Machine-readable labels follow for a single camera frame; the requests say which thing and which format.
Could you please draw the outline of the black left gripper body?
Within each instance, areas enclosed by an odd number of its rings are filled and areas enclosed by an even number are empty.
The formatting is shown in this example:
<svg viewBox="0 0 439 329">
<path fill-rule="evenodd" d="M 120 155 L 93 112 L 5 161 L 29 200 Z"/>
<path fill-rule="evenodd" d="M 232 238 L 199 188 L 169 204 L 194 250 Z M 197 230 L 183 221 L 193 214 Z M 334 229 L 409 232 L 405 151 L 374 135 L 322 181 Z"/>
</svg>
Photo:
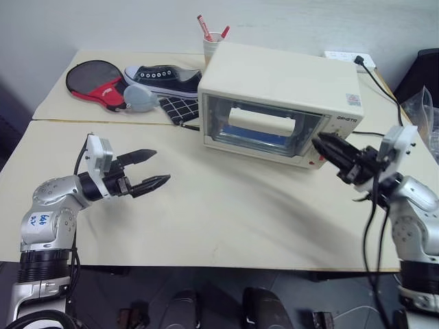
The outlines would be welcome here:
<svg viewBox="0 0 439 329">
<path fill-rule="evenodd" d="M 124 173 L 125 166 L 131 165 L 130 157 L 116 157 L 110 164 L 109 170 L 105 172 L 102 179 L 111 197 L 130 195 L 132 186 Z"/>
</svg>

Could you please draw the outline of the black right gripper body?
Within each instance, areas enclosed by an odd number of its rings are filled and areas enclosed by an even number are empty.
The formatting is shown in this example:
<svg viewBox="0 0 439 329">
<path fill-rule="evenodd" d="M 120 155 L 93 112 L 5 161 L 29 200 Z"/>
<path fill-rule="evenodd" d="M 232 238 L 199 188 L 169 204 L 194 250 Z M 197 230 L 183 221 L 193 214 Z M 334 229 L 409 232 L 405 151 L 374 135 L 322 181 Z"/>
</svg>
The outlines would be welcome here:
<svg viewBox="0 0 439 329">
<path fill-rule="evenodd" d="M 378 170 L 378 151 L 371 146 L 363 149 L 350 147 L 344 151 L 345 164 L 340 168 L 337 177 L 346 184 L 359 186 L 373 178 Z"/>
</svg>

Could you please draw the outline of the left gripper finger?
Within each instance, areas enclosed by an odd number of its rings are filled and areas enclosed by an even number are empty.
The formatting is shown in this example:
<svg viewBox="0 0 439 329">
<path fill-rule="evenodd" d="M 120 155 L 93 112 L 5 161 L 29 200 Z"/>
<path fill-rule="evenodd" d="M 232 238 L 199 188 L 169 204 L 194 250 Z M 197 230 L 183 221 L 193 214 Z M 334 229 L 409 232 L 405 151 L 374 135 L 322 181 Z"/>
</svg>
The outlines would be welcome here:
<svg viewBox="0 0 439 329">
<path fill-rule="evenodd" d="M 145 162 L 154 156 L 157 151 L 152 149 L 138 149 L 129 153 L 116 157 L 117 162 L 122 166 L 135 165 L 141 162 Z"/>
<path fill-rule="evenodd" d="M 145 179 L 140 184 L 131 187 L 130 195 L 136 198 L 151 193 L 166 184 L 170 178 L 170 175 L 156 175 Z"/>
</svg>

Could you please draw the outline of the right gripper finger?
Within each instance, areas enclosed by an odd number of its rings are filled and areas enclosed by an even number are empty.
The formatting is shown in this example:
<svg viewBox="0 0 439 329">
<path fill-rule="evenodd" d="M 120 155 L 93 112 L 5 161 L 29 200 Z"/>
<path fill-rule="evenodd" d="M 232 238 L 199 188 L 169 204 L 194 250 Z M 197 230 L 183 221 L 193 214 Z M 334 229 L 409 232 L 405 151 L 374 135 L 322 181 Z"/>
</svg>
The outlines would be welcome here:
<svg viewBox="0 0 439 329">
<path fill-rule="evenodd" d="M 328 151 L 343 156 L 357 155 L 357 148 L 346 142 L 336 133 L 321 132 L 318 134 L 318 137 L 323 147 Z"/>
<path fill-rule="evenodd" d="M 316 151 L 327 161 L 335 165 L 338 169 L 347 171 L 351 168 L 351 157 L 343 156 L 333 153 L 332 151 L 326 150 L 322 143 L 320 142 L 320 138 L 316 137 L 312 139 L 312 143 Z"/>
</svg>

